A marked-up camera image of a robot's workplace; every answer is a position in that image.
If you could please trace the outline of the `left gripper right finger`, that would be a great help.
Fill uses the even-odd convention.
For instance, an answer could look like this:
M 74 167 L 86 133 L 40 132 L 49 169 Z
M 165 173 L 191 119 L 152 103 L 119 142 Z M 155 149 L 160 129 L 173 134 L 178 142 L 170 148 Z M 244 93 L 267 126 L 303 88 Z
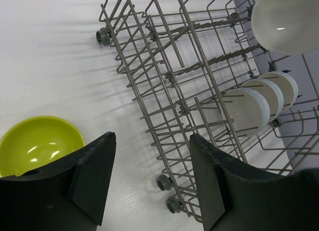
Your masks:
M 318 230 L 318 169 L 282 176 L 240 161 L 199 134 L 189 142 L 206 231 Z

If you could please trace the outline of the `white bowl stack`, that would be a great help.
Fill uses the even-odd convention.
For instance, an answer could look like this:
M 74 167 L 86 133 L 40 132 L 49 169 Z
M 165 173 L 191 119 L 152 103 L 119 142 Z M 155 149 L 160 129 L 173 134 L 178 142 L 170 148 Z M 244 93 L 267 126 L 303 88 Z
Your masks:
M 296 55 L 319 48 L 319 0 L 257 0 L 253 34 L 268 51 Z

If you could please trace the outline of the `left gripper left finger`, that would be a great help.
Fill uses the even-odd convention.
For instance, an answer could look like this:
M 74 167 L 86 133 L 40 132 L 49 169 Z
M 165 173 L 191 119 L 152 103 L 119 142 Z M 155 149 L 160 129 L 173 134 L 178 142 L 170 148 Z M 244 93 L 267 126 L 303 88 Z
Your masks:
M 21 176 L 0 180 L 3 231 L 95 231 L 101 226 L 116 154 L 107 132 Z

